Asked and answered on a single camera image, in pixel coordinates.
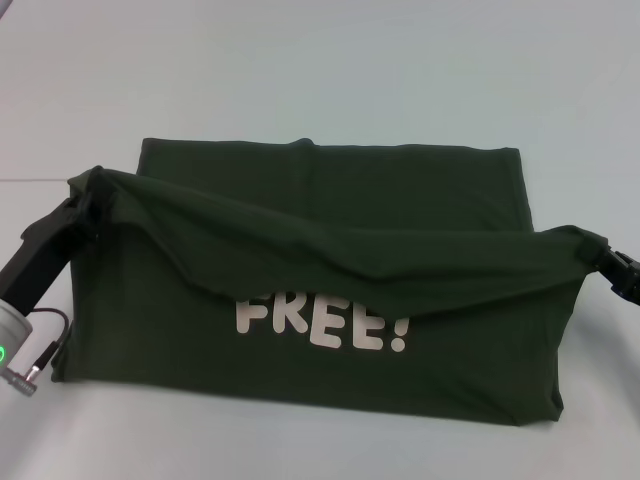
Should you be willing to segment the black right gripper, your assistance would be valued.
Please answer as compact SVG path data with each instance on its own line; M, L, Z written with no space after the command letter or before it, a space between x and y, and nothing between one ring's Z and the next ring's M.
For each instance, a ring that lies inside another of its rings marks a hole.
M610 247L586 247L585 261L604 274L616 295L630 303L639 303L638 261Z

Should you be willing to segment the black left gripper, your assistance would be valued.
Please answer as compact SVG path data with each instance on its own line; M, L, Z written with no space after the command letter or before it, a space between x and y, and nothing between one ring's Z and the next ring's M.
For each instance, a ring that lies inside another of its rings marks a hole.
M1 299L29 314L65 266L94 241L108 217L108 181L90 172L82 195L64 200L22 234L18 251L1 270Z

